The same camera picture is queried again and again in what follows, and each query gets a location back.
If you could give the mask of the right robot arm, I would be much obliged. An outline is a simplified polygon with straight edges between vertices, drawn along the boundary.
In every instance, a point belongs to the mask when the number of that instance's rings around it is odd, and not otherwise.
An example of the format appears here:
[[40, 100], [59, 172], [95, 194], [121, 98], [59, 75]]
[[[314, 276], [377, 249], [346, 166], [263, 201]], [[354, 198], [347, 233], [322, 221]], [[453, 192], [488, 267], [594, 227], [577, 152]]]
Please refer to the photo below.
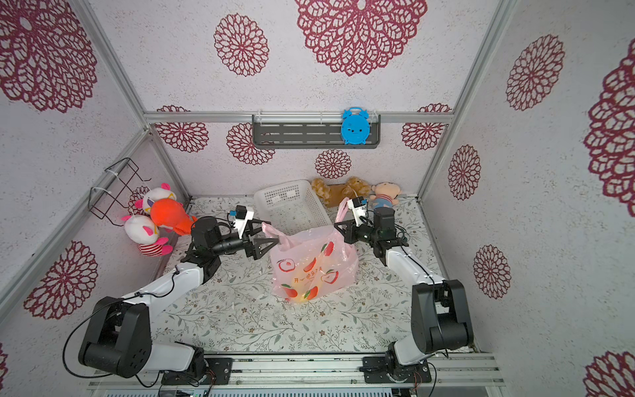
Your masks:
[[366, 243], [375, 258], [411, 288], [410, 334], [392, 342], [383, 357], [364, 357], [359, 371], [365, 383], [416, 385], [430, 382], [436, 368], [429, 359], [473, 344], [466, 290], [461, 281], [448, 280], [426, 268], [409, 248], [409, 237], [395, 221], [391, 207], [368, 209], [363, 197], [345, 198], [334, 228], [347, 244]]

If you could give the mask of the pink plastic bag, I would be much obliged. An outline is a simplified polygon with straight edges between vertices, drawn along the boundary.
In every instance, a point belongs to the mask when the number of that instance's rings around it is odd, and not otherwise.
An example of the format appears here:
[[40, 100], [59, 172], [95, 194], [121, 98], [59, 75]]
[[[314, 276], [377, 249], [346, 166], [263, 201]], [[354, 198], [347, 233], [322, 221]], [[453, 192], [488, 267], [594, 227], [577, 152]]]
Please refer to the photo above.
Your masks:
[[263, 232], [268, 238], [279, 239], [269, 251], [274, 295], [303, 304], [355, 284], [357, 249], [344, 243], [333, 224], [294, 235], [270, 224]]

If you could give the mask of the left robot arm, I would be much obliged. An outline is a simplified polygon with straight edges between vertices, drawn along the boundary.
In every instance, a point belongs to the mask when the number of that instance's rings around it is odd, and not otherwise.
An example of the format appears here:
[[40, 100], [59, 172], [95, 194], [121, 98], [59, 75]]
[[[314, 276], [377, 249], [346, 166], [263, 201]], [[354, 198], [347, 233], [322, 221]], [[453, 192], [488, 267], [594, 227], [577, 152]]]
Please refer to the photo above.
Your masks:
[[259, 260], [279, 244], [262, 233], [270, 223], [255, 218], [252, 208], [239, 205], [226, 218], [193, 220], [192, 241], [181, 263], [168, 275], [121, 298], [105, 297], [81, 322], [80, 365], [97, 370], [95, 378], [138, 377], [158, 372], [163, 383], [194, 385], [208, 375], [204, 350], [184, 342], [161, 343], [152, 337], [151, 321], [192, 290], [213, 279], [223, 256], [244, 251]]

